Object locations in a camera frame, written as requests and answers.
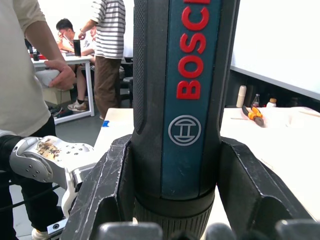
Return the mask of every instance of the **table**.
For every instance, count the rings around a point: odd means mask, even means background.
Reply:
[[[60,123],[72,121],[75,119],[87,117],[87,116],[93,117],[95,115],[94,96],[92,91],[92,80],[91,80],[91,72],[90,72],[90,60],[92,59],[92,56],[80,56],[80,57],[64,56],[64,59],[68,65],[85,64],[85,78],[86,78],[86,87],[88,92],[89,111],[79,112],[69,116],[64,116],[61,118],[54,119],[54,122],[56,125]],[[46,67],[45,65],[46,60],[39,60],[39,61],[34,61],[33,59],[31,60],[36,69]]]
[[[273,107],[260,110],[266,122],[264,128],[247,120],[240,108],[226,108],[221,136],[246,144],[261,162],[282,178],[305,209],[316,220],[320,220],[320,180],[317,177],[320,169],[317,157],[320,113],[305,107]],[[94,145],[98,159],[114,139],[133,132],[133,110],[110,108],[105,123],[107,124],[101,127]],[[218,188],[215,189],[208,226],[213,223],[230,226]]]

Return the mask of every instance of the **white sneaker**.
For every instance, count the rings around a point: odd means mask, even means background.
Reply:
[[[48,240],[49,234],[47,231],[38,231],[37,229],[33,229],[31,232],[32,240]]]
[[[73,112],[85,112],[88,108],[85,102],[80,104],[78,100],[76,100],[74,103],[68,105],[68,109]]]

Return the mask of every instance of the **striped shirt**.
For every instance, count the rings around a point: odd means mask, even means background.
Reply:
[[[91,20],[97,22],[95,55],[121,59],[124,54],[126,8],[123,0],[93,0]]]

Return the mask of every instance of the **whiteboard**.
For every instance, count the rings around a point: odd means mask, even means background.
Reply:
[[[320,99],[320,0],[240,0],[231,69]]]
[[[38,0],[40,8],[45,15],[53,36],[58,40],[56,24],[59,20],[67,18],[73,25],[73,30],[78,32],[90,19],[91,0]],[[133,56],[134,38],[134,0],[123,0],[125,5],[125,34],[124,52],[125,57]]]

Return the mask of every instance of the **pliers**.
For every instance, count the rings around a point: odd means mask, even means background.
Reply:
[[[247,110],[246,106],[242,106],[242,112],[246,115],[250,120],[253,120],[258,126],[263,127],[265,122],[263,120],[263,115],[256,107],[251,107],[251,111]]]

